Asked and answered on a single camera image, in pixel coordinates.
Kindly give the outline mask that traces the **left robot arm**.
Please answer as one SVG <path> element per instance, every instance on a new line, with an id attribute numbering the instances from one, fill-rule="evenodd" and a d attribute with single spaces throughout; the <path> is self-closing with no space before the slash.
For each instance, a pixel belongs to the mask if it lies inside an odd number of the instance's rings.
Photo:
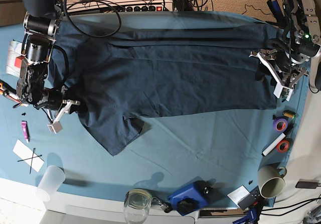
<path id="1" fill-rule="evenodd" d="M 289 101 L 294 86 L 308 70 L 301 64 L 320 56 L 320 25 L 314 0 L 268 1 L 275 26 L 283 30 L 280 38 L 269 41 L 271 48 L 251 52 L 260 60 L 274 80 L 273 94 Z"/>

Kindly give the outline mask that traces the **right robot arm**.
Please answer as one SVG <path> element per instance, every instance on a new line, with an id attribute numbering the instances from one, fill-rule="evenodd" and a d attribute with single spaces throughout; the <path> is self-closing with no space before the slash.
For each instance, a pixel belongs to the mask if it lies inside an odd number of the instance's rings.
<path id="1" fill-rule="evenodd" d="M 56 45 L 56 35 L 63 19 L 58 0 L 23 0 L 27 10 L 23 26 L 24 38 L 21 48 L 22 64 L 16 93 L 20 106 L 23 103 L 42 109 L 47 115 L 55 111 L 48 128 L 52 133 L 62 130 L 60 118 L 69 114 L 71 108 L 80 106 L 80 101 L 68 99 L 65 82 L 69 76 L 69 61 L 66 52 Z M 65 61 L 63 79 L 53 88 L 45 87 L 48 64 L 53 50 L 60 51 Z"/>

